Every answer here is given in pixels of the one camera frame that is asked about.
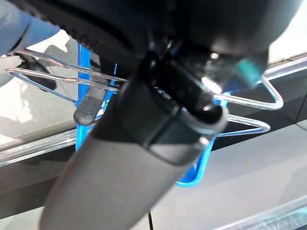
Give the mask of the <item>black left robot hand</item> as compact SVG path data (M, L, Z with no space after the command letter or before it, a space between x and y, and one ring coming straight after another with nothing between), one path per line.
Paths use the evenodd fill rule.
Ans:
M299 0L16 0L123 67L118 93L53 186L41 230L128 230L231 120Z

